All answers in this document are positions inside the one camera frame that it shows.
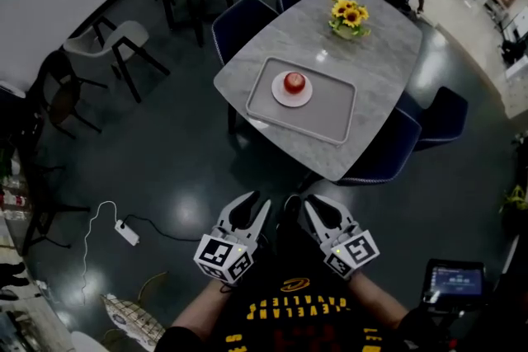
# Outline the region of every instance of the dark floor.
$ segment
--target dark floor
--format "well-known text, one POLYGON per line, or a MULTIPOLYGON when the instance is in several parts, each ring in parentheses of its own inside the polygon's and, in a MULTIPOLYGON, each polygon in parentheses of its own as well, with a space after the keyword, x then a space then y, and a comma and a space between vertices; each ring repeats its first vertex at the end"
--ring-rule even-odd
MULTIPOLYGON (((175 6, 181 18, 184 2, 177 0, 175 6)), ((207 4, 211 11, 225 7, 224 0, 207 4)), ((146 49, 172 74, 164 77, 132 59, 132 78, 144 99, 137 105, 108 67, 74 60, 80 76, 110 86, 108 91, 83 87, 79 107, 103 132, 72 120, 66 127, 78 136, 73 141, 46 125, 38 156, 42 164, 66 166, 49 176, 57 197, 88 205, 92 212, 54 222, 50 236, 72 242, 71 250, 43 242, 29 255, 32 274, 48 282, 58 302, 53 307, 68 328, 97 339, 113 327, 100 293, 135 300, 145 280, 168 270, 168 281, 145 306, 168 326, 208 280, 192 261, 195 243, 160 237, 147 223, 130 221, 141 236, 132 247, 114 231, 112 208, 105 206, 88 239, 87 305, 79 307, 82 239, 99 203, 114 200, 119 217, 149 217, 173 236, 200 237, 210 231, 223 205, 249 190, 269 195, 276 211, 305 173, 249 125, 241 125, 237 136, 227 134, 227 104, 213 86, 220 65, 210 25, 200 49, 192 29, 169 32, 160 2, 120 0, 106 15, 146 26, 151 35, 146 49)), ((398 179, 386 185, 339 188, 321 182, 312 189, 349 206, 361 226, 371 230, 381 256, 366 273, 408 307, 417 305, 432 257, 481 260, 489 278, 496 279, 507 254, 498 210, 513 177, 513 128, 501 105, 463 55, 439 32, 420 27, 422 53, 408 90, 423 105, 443 85, 464 96, 469 117, 463 137, 413 154, 398 179)))

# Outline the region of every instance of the black cable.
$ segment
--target black cable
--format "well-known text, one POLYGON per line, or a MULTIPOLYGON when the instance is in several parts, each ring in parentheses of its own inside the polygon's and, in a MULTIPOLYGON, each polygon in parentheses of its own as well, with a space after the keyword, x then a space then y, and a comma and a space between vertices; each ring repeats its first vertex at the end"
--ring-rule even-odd
POLYGON ((137 218, 138 220, 143 220, 144 222, 149 222, 152 225, 152 227, 154 228, 154 230, 156 232, 158 232, 161 236, 168 237, 169 239, 172 239, 173 241, 181 241, 181 242, 199 242, 199 241, 201 241, 201 238, 200 239, 181 239, 180 237, 172 237, 171 235, 167 235, 166 233, 163 233, 161 230, 159 230, 156 227, 156 225, 154 224, 154 222, 152 220, 150 220, 149 218, 136 216, 135 214, 129 214, 128 216, 126 216, 123 219, 123 223, 125 223, 126 220, 128 218, 130 218, 130 217, 137 218))

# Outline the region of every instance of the flower pot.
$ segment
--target flower pot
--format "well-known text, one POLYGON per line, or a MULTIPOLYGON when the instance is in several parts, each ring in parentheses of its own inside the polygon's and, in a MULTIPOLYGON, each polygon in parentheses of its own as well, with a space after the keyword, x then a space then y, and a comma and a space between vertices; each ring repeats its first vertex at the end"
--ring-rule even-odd
POLYGON ((339 28, 332 28, 332 31, 345 40, 354 40, 361 37, 360 35, 355 35, 354 33, 356 30, 349 26, 339 26, 339 28))

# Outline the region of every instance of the power strip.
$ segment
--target power strip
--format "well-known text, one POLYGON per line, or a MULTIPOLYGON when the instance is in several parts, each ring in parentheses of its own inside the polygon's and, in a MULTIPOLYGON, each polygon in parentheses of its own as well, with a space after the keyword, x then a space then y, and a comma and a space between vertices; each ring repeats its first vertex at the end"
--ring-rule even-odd
POLYGON ((123 220, 118 220, 115 222, 115 229, 124 239, 129 242, 130 245, 138 245, 139 235, 129 228, 125 223, 123 223, 123 220))

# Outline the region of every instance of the gray tray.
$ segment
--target gray tray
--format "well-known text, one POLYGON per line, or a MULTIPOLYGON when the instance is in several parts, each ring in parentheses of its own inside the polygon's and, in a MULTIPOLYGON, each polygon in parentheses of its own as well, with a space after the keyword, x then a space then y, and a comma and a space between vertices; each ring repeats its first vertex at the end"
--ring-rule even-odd
POLYGON ((348 139, 355 99, 356 88, 349 82, 297 63, 269 57, 257 75, 246 110, 259 120, 341 145, 348 139), (273 96, 271 83, 284 71, 302 73, 311 81, 313 95, 304 106, 283 106, 273 96))

